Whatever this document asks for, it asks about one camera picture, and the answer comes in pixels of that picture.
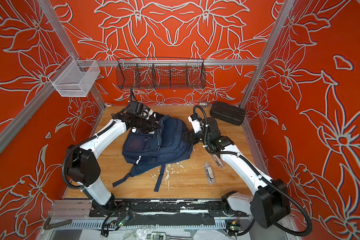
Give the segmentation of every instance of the black wire basket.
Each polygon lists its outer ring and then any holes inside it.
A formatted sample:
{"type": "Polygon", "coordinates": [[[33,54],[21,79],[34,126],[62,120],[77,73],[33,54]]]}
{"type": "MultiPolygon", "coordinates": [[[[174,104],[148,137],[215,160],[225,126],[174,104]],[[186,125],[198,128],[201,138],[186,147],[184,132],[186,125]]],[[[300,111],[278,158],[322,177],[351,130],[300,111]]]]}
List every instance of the black wire basket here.
{"type": "Polygon", "coordinates": [[[203,89],[203,59],[155,58],[154,61],[117,59],[117,86],[121,89],[203,89]]]}

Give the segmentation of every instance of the wooden table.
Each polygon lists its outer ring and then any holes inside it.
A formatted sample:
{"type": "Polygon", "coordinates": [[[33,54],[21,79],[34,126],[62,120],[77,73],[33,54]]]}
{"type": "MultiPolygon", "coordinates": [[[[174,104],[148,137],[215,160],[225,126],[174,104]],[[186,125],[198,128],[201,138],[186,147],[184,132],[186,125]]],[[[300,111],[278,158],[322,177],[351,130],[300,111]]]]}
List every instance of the wooden table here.
{"type": "MultiPolygon", "coordinates": [[[[183,120],[188,129],[192,125],[188,117],[193,113],[193,106],[149,106],[152,110],[169,114],[173,118],[183,120]]],[[[103,128],[110,120],[111,113],[117,113],[122,107],[107,107],[97,131],[103,128]]],[[[209,116],[210,107],[205,108],[209,116]]],[[[251,161],[253,158],[247,145],[241,126],[234,126],[227,122],[217,120],[221,135],[228,136],[238,146],[240,151],[251,161]]],[[[130,177],[124,183],[112,187],[112,183],[123,178],[133,166],[128,164],[122,152],[122,146],[127,137],[127,132],[113,141],[100,155],[98,162],[101,168],[101,180],[107,189],[116,198],[221,198],[229,191],[236,190],[242,194],[251,194],[244,181],[228,165],[219,169],[212,157],[203,149],[202,143],[194,146],[191,158],[174,164],[167,164],[159,192],[154,192],[160,167],[154,168],[136,177],[130,177]],[[208,184],[204,162],[209,161],[216,176],[216,184],[208,184]]],[[[79,190],[68,189],[66,198],[86,198],[79,190]]]]}

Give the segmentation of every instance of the white mesh basket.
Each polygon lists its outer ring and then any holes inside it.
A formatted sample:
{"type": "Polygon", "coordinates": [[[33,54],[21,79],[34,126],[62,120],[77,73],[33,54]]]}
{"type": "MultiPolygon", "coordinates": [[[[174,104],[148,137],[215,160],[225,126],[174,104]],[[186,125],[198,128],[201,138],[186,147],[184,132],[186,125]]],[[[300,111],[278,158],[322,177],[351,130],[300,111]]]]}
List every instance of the white mesh basket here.
{"type": "Polygon", "coordinates": [[[52,81],[52,85],[63,97],[86,97],[100,74],[99,66],[93,61],[87,71],[82,71],[76,61],[67,62],[68,66],[52,81]]]}

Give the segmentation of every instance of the floral wallpaper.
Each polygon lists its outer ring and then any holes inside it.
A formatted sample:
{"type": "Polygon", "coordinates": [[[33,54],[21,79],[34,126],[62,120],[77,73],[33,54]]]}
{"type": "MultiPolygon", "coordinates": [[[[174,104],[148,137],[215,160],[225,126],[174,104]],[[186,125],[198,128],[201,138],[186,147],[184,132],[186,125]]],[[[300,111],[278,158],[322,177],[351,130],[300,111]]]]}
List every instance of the floral wallpaper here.
{"type": "Polygon", "coordinates": [[[66,189],[65,149],[89,137],[100,112],[91,93],[63,98],[55,91],[0,155],[0,240],[36,239],[66,189]]]}
{"type": "MultiPolygon", "coordinates": [[[[259,58],[282,0],[51,0],[83,60],[117,58],[259,58]]],[[[135,91],[149,104],[240,102],[254,66],[207,67],[203,90],[135,91]]],[[[129,90],[117,87],[116,70],[103,67],[96,86],[106,103],[125,105],[129,90]]]]}
{"type": "Polygon", "coordinates": [[[245,107],[270,175],[313,220],[306,239],[360,239],[357,36],[360,0],[297,0],[245,107]]]}
{"type": "Polygon", "coordinates": [[[0,0],[0,132],[67,56],[36,0],[0,0]]]}

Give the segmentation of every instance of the navy blue backpack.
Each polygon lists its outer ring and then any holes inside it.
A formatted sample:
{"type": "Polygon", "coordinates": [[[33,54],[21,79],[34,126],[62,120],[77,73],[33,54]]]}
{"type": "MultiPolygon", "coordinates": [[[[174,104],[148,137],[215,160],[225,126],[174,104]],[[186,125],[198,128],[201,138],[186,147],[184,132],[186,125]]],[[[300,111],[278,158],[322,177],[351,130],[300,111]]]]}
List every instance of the navy blue backpack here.
{"type": "Polygon", "coordinates": [[[133,167],[124,178],[114,182],[113,187],[125,182],[129,177],[140,175],[152,168],[161,166],[154,189],[155,192],[158,192],[165,165],[190,158],[193,149],[192,144],[187,144],[182,137],[182,133],[188,131],[185,123],[180,119],[170,118],[169,115],[166,115],[160,118],[158,124],[161,129],[152,134],[130,130],[122,154],[128,163],[133,164],[133,167]]]}

